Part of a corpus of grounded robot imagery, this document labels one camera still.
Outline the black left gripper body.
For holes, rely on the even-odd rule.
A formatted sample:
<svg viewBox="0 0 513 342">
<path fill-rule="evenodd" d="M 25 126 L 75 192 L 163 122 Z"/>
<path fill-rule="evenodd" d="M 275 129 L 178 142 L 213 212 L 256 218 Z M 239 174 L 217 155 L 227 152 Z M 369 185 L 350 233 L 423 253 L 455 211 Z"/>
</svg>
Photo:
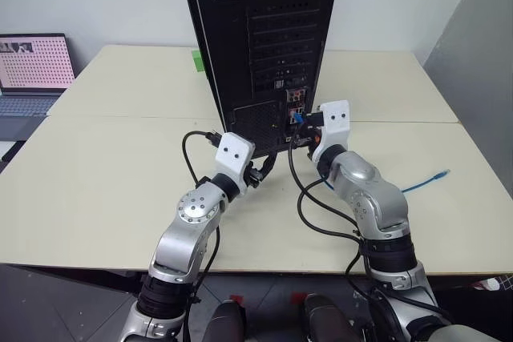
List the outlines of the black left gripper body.
<svg viewBox="0 0 513 342">
<path fill-rule="evenodd" d="M 244 169 L 243 179 L 247 187 L 258 188 L 267 173 L 266 161 L 264 161 L 261 168 L 256 168 L 254 162 L 250 161 Z"/>
</svg>

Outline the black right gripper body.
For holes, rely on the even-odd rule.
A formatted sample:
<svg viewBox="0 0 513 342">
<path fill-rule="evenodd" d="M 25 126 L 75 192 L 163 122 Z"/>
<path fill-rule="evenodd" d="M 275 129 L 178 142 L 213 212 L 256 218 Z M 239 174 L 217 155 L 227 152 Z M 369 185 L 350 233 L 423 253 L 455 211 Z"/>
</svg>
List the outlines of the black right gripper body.
<svg viewBox="0 0 513 342">
<path fill-rule="evenodd" d="M 295 148 L 306 147 L 308 155 L 312 155 L 321 141 L 321 131 L 317 127 L 306 125 L 297 128 L 295 134 Z"/>
</svg>

